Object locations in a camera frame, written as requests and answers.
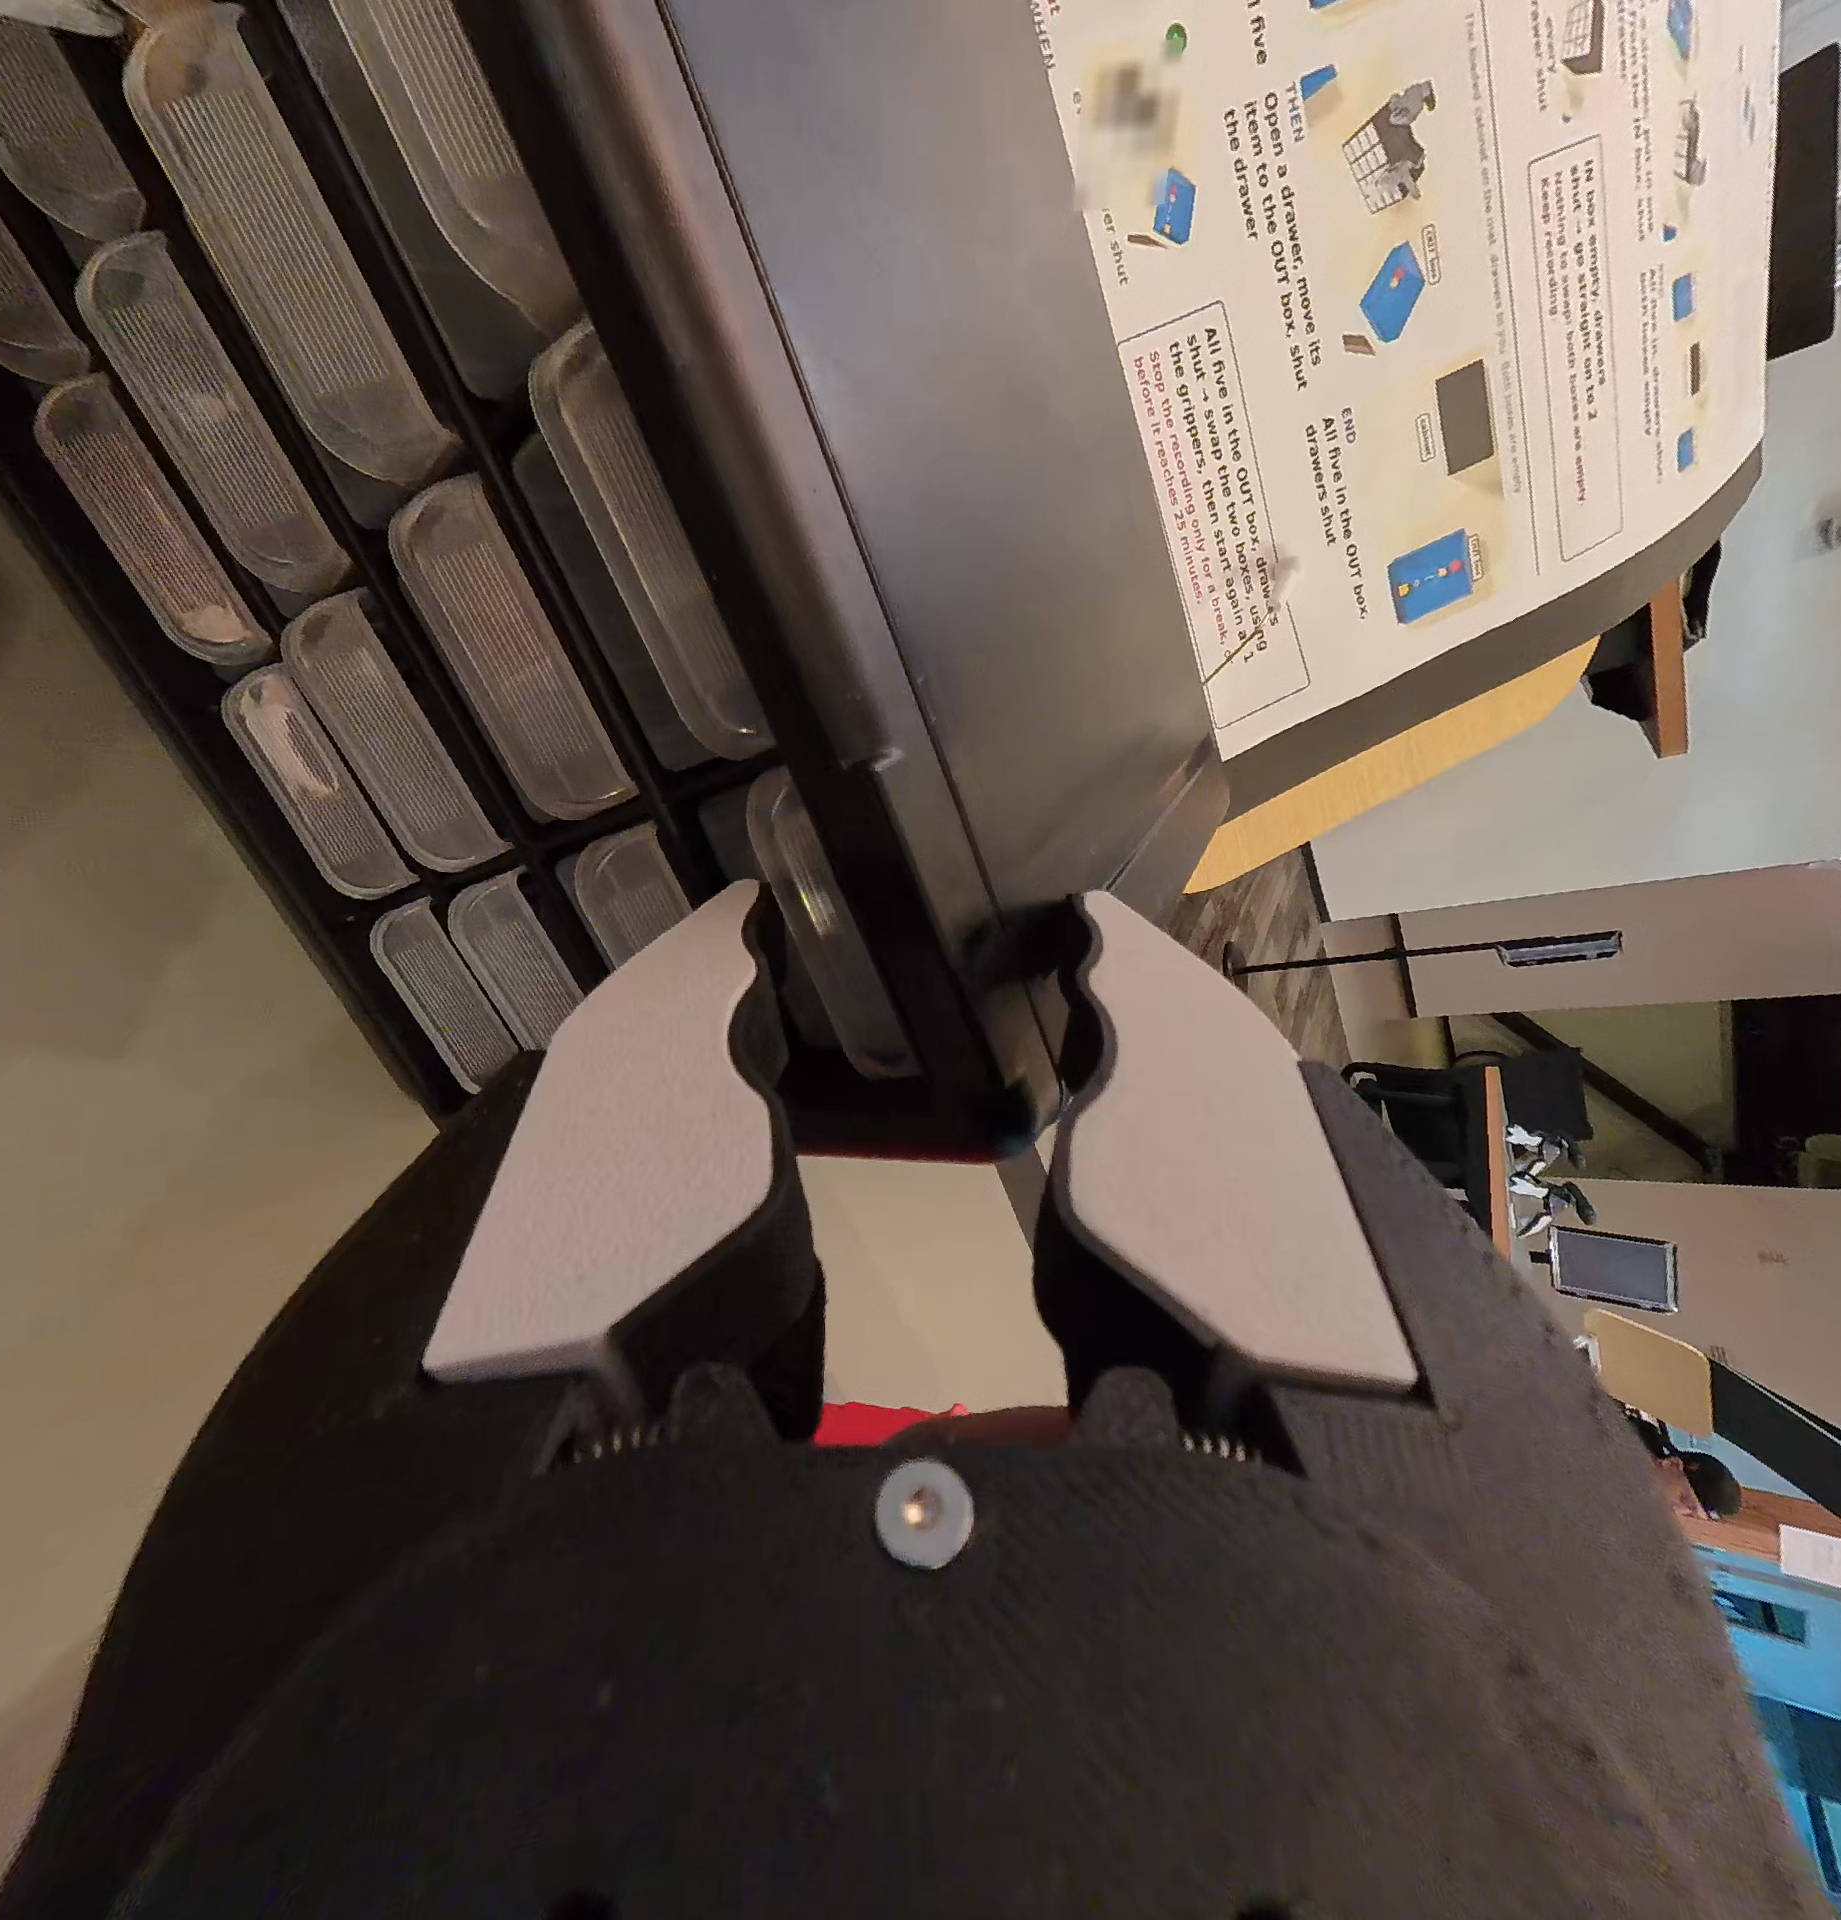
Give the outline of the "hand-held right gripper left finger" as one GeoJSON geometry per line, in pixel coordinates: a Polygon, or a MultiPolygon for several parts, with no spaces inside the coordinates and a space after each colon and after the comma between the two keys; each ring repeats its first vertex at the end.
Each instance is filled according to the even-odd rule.
{"type": "Polygon", "coordinates": [[[423,1355],[437,1384],[575,1377],[608,1423],[738,1369],[777,1433],[823,1406],[826,1286],[777,1094],[763,884],[735,881],[556,1031],[423,1355]]]}

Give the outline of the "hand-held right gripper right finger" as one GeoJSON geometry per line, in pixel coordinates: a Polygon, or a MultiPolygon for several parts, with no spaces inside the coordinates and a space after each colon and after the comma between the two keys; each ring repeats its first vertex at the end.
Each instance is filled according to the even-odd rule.
{"type": "Polygon", "coordinates": [[[1240,1433],[1267,1385],[1407,1400],[1413,1343],[1292,1044],[1111,894],[1067,904],[1067,1097],[1031,1289],[1067,1408],[1143,1371],[1240,1433]]]}

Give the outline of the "red box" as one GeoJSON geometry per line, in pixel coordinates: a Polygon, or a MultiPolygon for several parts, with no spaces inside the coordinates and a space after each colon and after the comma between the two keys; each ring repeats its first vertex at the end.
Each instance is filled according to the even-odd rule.
{"type": "Polygon", "coordinates": [[[1071,1433],[1071,1415],[1055,1406],[1018,1406],[971,1412],[885,1408],[864,1401],[823,1408],[814,1444],[824,1449],[897,1449],[944,1452],[954,1449],[1051,1449],[1071,1433]]]}

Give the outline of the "black drawer cabinet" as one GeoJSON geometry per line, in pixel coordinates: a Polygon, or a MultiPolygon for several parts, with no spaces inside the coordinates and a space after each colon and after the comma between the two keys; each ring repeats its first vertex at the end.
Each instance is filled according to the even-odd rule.
{"type": "Polygon", "coordinates": [[[1027,4],[465,4],[919,1064],[785,1029],[812,1150],[1063,1109],[1067,904],[1179,897],[1224,782],[1027,4]]]}

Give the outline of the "rows of clear cabinet drawers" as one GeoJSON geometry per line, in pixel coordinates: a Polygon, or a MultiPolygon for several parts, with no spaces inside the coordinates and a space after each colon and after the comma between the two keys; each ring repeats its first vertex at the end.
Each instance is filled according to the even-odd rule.
{"type": "Polygon", "coordinates": [[[0,4],[0,493],[437,1116],[771,758],[467,24],[0,4]]]}

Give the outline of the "black stand pole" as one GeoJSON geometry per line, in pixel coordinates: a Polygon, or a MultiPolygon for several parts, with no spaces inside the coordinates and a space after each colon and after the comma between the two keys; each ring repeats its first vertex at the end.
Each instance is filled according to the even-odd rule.
{"type": "Polygon", "coordinates": [[[1625,935],[1619,929],[1541,935],[1500,941],[1464,941],[1433,947],[1410,948],[1407,944],[1389,944],[1359,953],[1314,953],[1300,959],[1243,961],[1238,948],[1228,947],[1222,958],[1222,972],[1233,981],[1280,975],[1310,970],[1335,970],[1348,965],[1398,965],[1424,959],[1451,959],[1465,954],[1491,954],[1508,970],[1530,970],[1571,963],[1601,963],[1620,958],[1625,935]]]}

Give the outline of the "small monitor screen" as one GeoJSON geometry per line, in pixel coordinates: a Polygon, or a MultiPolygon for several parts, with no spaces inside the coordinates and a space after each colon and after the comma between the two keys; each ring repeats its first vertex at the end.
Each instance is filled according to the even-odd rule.
{"type": "Polygon", "coordinates": [[[1553,1226],[1546,1265],[1553,1289],[1593,1305],[1639,1314],[1679,1311],[1673,1242],[1581,1226],[1553,1226]]]}

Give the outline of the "light wooden table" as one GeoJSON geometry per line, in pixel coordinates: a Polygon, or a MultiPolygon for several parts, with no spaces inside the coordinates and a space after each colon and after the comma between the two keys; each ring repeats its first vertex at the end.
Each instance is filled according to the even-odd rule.
{"type": "Polygon", "coordinates": [[[1761,470],[1758,445],[1642,555],[1231,759],[1228,817],[1181,894],[1219,890],[1527,733],[1579,684],[1605,629],[1642,612],[1720,541],[1761,470]]]}

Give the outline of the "tan board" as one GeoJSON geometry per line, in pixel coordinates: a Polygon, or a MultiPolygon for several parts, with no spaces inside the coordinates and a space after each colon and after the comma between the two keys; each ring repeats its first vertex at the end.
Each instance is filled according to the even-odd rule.
{"type": "Polygon", "coordinates": [[[1581,1337],[1593,1343],[1596,1371],[1610,1397],[1699,1438],[1716,1433],[1707,1353],[1607,1307],[1584,1312],[1581,1337]]]}

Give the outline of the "white partition panel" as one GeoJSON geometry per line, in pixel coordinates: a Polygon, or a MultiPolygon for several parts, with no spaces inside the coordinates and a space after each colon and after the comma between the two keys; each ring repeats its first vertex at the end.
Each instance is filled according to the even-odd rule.
{"type": "Polygon", "coordinates": [[[1322,941],[1405,947],[1389,967],[1426,1019],[1841,995],[1841,863],[1391,910],[1322,941]]]}

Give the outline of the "printed instruction sheet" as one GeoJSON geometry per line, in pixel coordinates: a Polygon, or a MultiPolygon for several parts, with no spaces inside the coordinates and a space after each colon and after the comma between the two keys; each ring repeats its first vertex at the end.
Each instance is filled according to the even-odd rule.
{"type": "Polygon", "coordinates": [[[1028,12],[1224,759],[1726,528],[1780,4],[1028,12]]]}

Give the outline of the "black flat panel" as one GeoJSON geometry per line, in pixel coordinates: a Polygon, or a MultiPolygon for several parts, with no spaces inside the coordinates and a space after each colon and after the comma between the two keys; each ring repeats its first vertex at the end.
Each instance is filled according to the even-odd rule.
{"type": "Polygon", "coordinates": [[[1768,359],[1836,334],[1841,192],[1841,44],[1780,74],[1772,178],[1768,359]]]}

